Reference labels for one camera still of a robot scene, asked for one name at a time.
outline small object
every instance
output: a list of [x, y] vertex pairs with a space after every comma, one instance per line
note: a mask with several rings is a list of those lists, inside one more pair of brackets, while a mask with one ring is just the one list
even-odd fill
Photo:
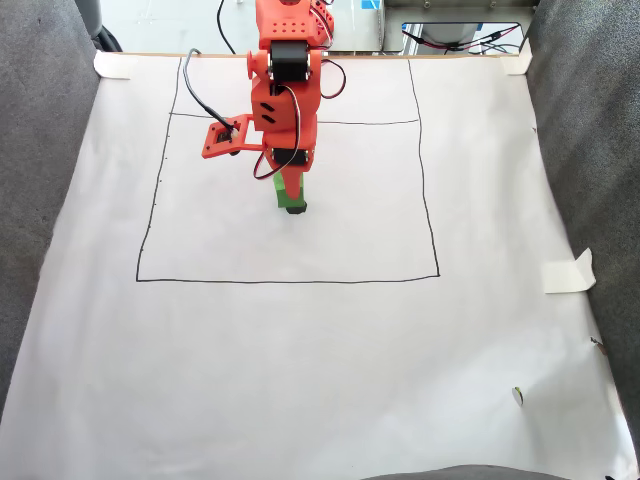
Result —
[[584, 292], [593, 287], [596, 277], [592, 269], [593, 257], [587, 248], [577, 260], [549, 262], [542, 266], [544, 293]]
[[607, 356], [607, 349], [604, 348], [604, 345], [601, 342], [591, 337], [591, 343], [594, 343], [596, 347], [598, 347], [598, 350], [600, 350], [600, 353], [602, 353], [605, 357]]
[[516, 402], [518, 402], [518, 405], [520, 406], [524, 405], [524, 397], [522, 396], [522, 392], [520, 391], [519, 387], [514, 387], [511, 390], [511, 393], [513, 393], [513, 398], [516, 399]]

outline white paper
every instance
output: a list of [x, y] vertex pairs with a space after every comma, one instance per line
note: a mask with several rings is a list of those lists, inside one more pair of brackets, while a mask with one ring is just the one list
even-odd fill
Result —
[[102, 78], [129, 80], [137, 60], [135, 57], [96, 51], [93, 68]]
[[[418, 149], [413, 123], [321, 124], [318, 163], [305, 176], [309, 209], [277, 224], [275, 192], [252, 180], [252, 156], [204, 161], [204, 131], [196, 133], [207, 120], [187, 117], [188, 127], [174, 116], [168, 125], [178, 61], [139, 58], [129, 82], [100, 84], [0, 424], [3, 479], [355, 480], [460, 464], [637, 478], [606, 358], [589, 340], [597, 330], [586, 296], [540, 289], [540, 265], [571, 250], [524, 77], [505, 76], [495, 59], [411, 62], [423, 126], [422, 208], [433, 231], [433, 242], [429, 235], [419, 244], [424, 217], [386, 216], [387, 202], [413, 202], [415, 184], [422, 186], [421, 170], [408, 163], [410, 148]], [[194, 59], [217, 75], [194, 72], [192, 83], [224, 92], [207, 99], [223, 114], [247, 111], [249, 90], [218, 89], [227, 81], [219, 62]], [[415, 100], [402, 100], [413, 95], [406, 60], [345, 64], [349, 72], [380, 68], [381, 78], [350, 76], [344, 108], [323, 102], [321, 121], [415, 119]], [[384, 78], [394, 79], [398, 102], [377, 96], [388, 88]], [[351, 96], [375, 103], [362, 107], [371, 118]], [[232, 97], [243, 100], [225, 103]], [[188, 98], [178, 107], [199, 114]], [[356, 144], [362, 158], [354, 158]], [[381, 159], [377, 150], [391, 145], [401, 155]], [[382, 160], [395, 168], [381, 168]], [[356, 171], [360, 182], [349, 177]], [[348, 212], [347, 179], [355, 205], [364, 209], [358, 202], [375, 197], [380, 223], [397, 228], [395, 252], [366, 209]], [[231, 217], [234, 204], [212, 205], [217, 189], [236, 194], [233, 182], [246, 195], [238, 215], [264, 215], [245, 230]], [[344, 278], [399, 278], [432, 269], [436, 258], [441, 276], [357, 285], [137, 283], [156, 187], [141, 278], [311, 278], [323, 273], [316, 255]], [[331, 218], [355, 224], [343, 227], [344, 242], [322, 230]], [[235, 229], [228, 239], [213, 236], [222, 219]], [[303, 224], [315, 225], [344, 265], [305, 238]], [[233, 241], [258, 236], [256, 248], [266, 248], [272, 235], [293, 248], [270, 247], [264, 262], [250, 259], [251, 269], [237, 258], [251, 252]], [[315, 253], [300, 249], [303, 240]], [[353, 251], [356, 242], [362, 252]], [[369, 263], [367, 252], [375, 253]]]
[[587, 248], [577, 260], [549, 262], [542, 265], [544, 293], [584, 292], [596, 284], [591, 268], [591, 249]]

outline black wire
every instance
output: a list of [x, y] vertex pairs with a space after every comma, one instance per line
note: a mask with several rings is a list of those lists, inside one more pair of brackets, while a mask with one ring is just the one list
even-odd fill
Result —
[[229, 47], [229, 50], [231, 50], [231, 53], [233, 53], [235, 55], [236, 51], [233, 49], [233, 47], [231, 46], [231, 44], [227, 40], [227, 37], [224, 36], [224, 32], [222, 31], [222, 25], [220, 24], [220, 12], [222, 12], [222, 5], [224, 5], [224, 0], [220, 0], [220, 6], [218, 7], [218, 18], [217, 18], [217, 20], [218, 20], [218, 30], [220, 30], [220, 35], [222, 36], [222, 39], [224, 40], [224, 43], [227, 44], [227, 47]]
[[513, 48], [517, 48], [518, 51], [520, 51], [520, 45], [514, 45], [513, 43], [499, 43], [496, 45], [496, 47], [513, 47]]
[[228, 123], [224, 118], [222, 118], [222, 116], [220, 116], [220, 114], [216, 112], [213, 108], [209, 107], [206, 103], [200, 100], [200, 97], [198, 97], [198, 95], [196, 95], [196, 92], [193, 91], [193, 88], [191, 88], [191, 82], [189, 82], [189, 74], [187, 73], [187, 67], [189, 66], [189, 60], [191, 60], [191, 55], [193, 54], [193, 52], [201, 53], [200, 50], [198, 50], [197, 48], [192, 48], [191, 50], [189, 50], [189, 53], [187, 54], [187, 60], [184, 62], [184, 67], [182, 69], [182, 73], [184, 74], [184, 83], [187, 84], [187, 90], [189, 90], [189, 93], [191, 94], [193, 99], [196, 102], [198, 102], [198, 105], [204, 108], [205, 112], [207, 112], [213, 118], [218, 120], [222, 125], [224, 125], [224, 127], [227, 130], [229, 130], [229, 132], [231, 132], [233, 131], [233, 126], [230, 123]]
[[508, 43], [501, 44], [501, 45], [494, 45], [493, 43], [484, 42], [483, 44], [481, 44], [481, 46], [483, 46], [483, 47], [485, 47], [485, 46], [486, 46], [487, 48], [485, 48], [484, 50], [482, 50], [482, 51], [480, 51], [480, 52], [469, 52], [469, 54], [471, 54], [471, 55], [482, 55], [482, 54], [484, 54], [485, 52], [488, 52], [489, 50], [497, 50], [498, 52], [501, 52], [501, 53], [507, 53], [507, 54], [508, 54], [509, 52], [507, 52], [507, 51], [504, 49], [504, 47], [515, 47], [515, 48], [519, 48], [517, 45], [511, 45], [511, 44], [508, 44]]
[[337, 64], [333, 60], [329, 60], [328, 58], [323, 58], [322, 59], [322, 63], [332, 63], [342, 71], [343, 79], [342, 79], [342, 86], [340, 87], [340, 90], [338, 90], [333, 95], [325, 95], [324, 93], [322, 93], [322, 91], [320, 91], [320, 95], [322, 95], [322, 98], [326, 98], [327, 100], [331, 100], [332, 98], [336, 98], [338, 95], [340, 95], [342, 93], [342, 91], [344, 90], [344, 87], [347, 86], [347, 74], [344, 71], [344, 68], [342, 68], [342, 65]]
[[[514, 31], [516, 28], [517, 28], [517, 25], [515, 27], [503, 28], [502, 30], [498, 30], [497, 32], [490, 33], [489, 35], [485, 35], [482, 38], [476, 38], [475, 40], [471, 40], [470, 42], [452, 43], [452, 44], [435, 43], [435, 45], [438, 46], [438, 47], [453, 47], [453, 48], [464, 47], [465, 45], [470, 45], [470, 44], [475, 43], [475, 42], [480, 42], [478, 45], [482, 45], [482, 43], [483, 43], [482, 40], [484, 40], [486, 38], [491, 38], [491, 40], [489, 40], [489, 41], [498, 40], [499, 38], [502, 38], [502, 36], [503, 36], [502, 34], [504, 32]], [[423, 38], [416, 37], [415, 35], [412, 35], [411, 33], [407, 32], [406, 30], [403, 30], [402, 33], [404, 33], [408, 37], [412, 38], [416, 42], [421, 43], [422, 45], [425, 45], [425, 43], [424, 43], [425, 40]]]

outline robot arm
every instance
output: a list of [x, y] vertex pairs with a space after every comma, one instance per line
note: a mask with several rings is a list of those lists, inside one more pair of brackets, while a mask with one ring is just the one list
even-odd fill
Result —
[[[281, 207], [306, 208], [302, 174], [315, 155], [322, 50], [333, 42], [334, 20], [325, 5], [319, 0], [256, 0], [259, 51], [247, 55], [253, 112], [213, 123], [202, 150], [204, 158], [261, 151], [254, 176], [275, 176]], [[261, 145], [245, 143], [251, 121], [264, 132]], [[271, 171], [258, 176], [263, 158]]]

